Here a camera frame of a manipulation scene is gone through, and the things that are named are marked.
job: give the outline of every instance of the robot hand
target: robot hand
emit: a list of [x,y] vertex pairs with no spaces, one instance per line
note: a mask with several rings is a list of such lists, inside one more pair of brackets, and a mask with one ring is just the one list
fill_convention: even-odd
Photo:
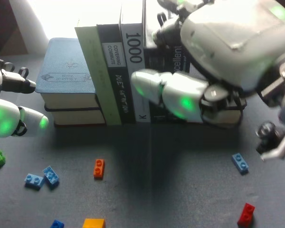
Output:
[[[0,92],[8,91],[15,93],[32,93],[36,84],[26,77],[29,71],[21,68],[19,74],[6,71],[11,63],[4,63],[0,60]],[[43,133],[48,126],[48,118],[42,113],[32,109],[19,106],[0,99],[0,137],[8,136],[34,136]]]
[[[285,126],[284,7],[275,0],[158,3],[179,16],[164,20],[154,42],[164,47],[182,44],[207,81],[180,72],[141,70],[132,74],[140,94],[179,118],[215,125],[231,112],[238,118],[227,120],[239,124],[245,99],[258,94],[268,106],[281,106],[279,118]],[[263,147],[264,161],[285,157],[285,134],[276,142]]]

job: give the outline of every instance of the gray table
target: gray table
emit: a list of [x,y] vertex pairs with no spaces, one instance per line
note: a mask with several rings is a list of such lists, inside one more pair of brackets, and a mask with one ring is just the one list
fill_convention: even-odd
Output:
[[[43,57],[3,57],[36,80]],[[42,113],[43,100],[2,93],[1,98]],[[0,169],[0,228],[49,228],[53,220],[81,228],[85,218],[104,218],[107,228],[236,228],[245,202],[256,207],[255,228],[285,228],[285,161],[263,163],[255,128],[278,122],[258,97],[249,99],[240,128],[153,125],[55,129],[43,137],[0,139],[7,157]],[[231,155],[241,153],[241,176]],[[105,159],[104,180],[93,179],[96,158]],[[24,187],[28,173],[51,165],[60,185]]]

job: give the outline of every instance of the orange lego brick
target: orange lego brick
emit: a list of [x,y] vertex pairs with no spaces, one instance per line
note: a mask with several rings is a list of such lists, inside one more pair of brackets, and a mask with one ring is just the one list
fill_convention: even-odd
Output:
[[105,163],[104,159],[96,159],[94,167],[94,178],[102,179],[104,177]]
[[82,228],[105,228],[105,220],[87,218]]

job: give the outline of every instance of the stack of books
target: stack of books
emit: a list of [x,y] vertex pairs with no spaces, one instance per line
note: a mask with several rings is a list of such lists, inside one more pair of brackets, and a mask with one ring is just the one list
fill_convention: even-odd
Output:
[[155,0],[103,1],[96,9],[83,15],[75,27],[78,41],[72,42],[80,53],[62,39],[52,39],[48,46],[36,91],[55,123],[183,122],[143,98],[131,84],[131,74],[143,68],[189,72],[182,46],[158,48],[152,39],[160,28],[157,14],[173,15]]

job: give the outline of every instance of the light blue lego brick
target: light blue lego brick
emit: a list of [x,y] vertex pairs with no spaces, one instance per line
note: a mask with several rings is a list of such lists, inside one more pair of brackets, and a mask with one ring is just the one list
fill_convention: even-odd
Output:
[[36,175],[33,175],[33,174],[29,173],[27,175],[27,177],[25,178],[24,182],[28,186],[40,189],[43,186],[43,184],[44,184],[44,179],[43,179],[43,177],[36,176]]
[[245,174],[248,172],[249,166],[245,162],[245,160],[243,159],[243,157],[240,153],[233,155],[232,161],[241,174]]
[[49,181],[49,183],[51,185],[54,185],[54,184],[56,184],[59,181],[59,177],[54,172],[52,167],[48,166],[47,168],[45,168],[43,170],[43,172],[44,172],[45,177],[47,178],[47,180]]
[[65,227],[65,225],[58,220],[54,220],[54,222],[51,226],[51,228],[64,228],[64,227]]

